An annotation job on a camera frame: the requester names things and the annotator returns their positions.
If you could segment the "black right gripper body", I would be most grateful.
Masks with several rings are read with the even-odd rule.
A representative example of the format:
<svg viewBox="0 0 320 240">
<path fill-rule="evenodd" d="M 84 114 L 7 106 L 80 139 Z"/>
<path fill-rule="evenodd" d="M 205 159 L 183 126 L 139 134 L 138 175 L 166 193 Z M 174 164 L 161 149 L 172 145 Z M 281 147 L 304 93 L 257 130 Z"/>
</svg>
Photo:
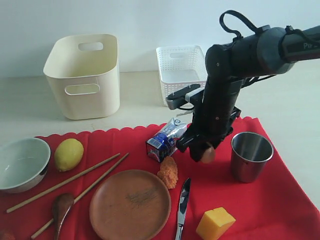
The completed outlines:
<svg viewBox="0 0 320 240">
<path fill-rule="evenodd" d="M 239 84 L 206 85 L 201 99 L 191 98 L 192 123 L 180 138 L 195 137 L 197 144 L 209 142 L 217 148 L 232 132 L 231 125 L 239 115 L 235 104 L 241 88 Z"/>
</svg>

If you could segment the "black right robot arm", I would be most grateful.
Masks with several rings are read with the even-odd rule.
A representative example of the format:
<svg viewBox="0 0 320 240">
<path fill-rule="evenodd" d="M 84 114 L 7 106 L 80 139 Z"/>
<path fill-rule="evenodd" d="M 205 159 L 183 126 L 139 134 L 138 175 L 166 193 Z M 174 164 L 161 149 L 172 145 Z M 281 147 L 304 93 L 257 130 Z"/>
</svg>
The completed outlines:
<svg viewBox="0 0 320 240">
<path fill-rule="evenodd" d="M 258 33 L 228 44 L 211 46 L 205 56 L 207 81 L 204 88 L 186 86 L 167 97 L 174 108 L 191 103 L 192 122 L 176 141 L 181 152 L 189 150 L 198 162 L 233 132 L 241 111 L 235 106 L 242 88 L 260 79 L 288 72 L 296 62 L 318 59 L 320 28 L 266 27 Z"/>
</svg>

